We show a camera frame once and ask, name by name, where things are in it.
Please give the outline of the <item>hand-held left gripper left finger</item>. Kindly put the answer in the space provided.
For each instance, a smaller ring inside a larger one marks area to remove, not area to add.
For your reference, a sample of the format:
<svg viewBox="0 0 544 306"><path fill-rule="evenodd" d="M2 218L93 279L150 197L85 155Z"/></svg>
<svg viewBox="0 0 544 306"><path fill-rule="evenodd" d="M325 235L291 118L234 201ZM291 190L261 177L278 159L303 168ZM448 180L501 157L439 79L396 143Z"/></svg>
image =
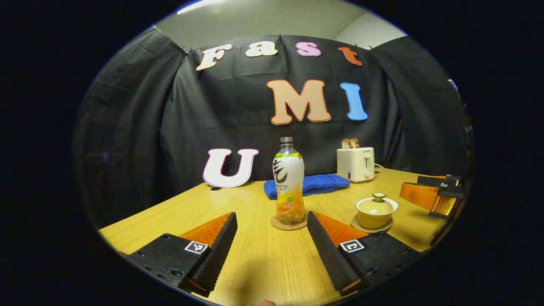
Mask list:
<svg viewBox="0 0 544 306"><path fill-rule="evenodd" d="M159 235L129 254L129 262L178 289L207 298L237 229L236 213L229 212L181 235Z"/></svg>

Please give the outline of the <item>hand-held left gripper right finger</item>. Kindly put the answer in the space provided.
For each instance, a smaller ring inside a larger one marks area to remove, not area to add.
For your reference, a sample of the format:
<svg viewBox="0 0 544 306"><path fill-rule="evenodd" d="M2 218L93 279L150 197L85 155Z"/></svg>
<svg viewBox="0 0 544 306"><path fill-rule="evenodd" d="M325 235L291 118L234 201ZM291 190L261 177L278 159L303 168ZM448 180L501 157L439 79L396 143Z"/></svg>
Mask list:
<svg viewBox="0 0 544 306"><path fill-rule="evenodd" d="M367 234L321 213L308 213L307 228L333 287L342 296L379 286L421 257L383 231Z"/></svg>

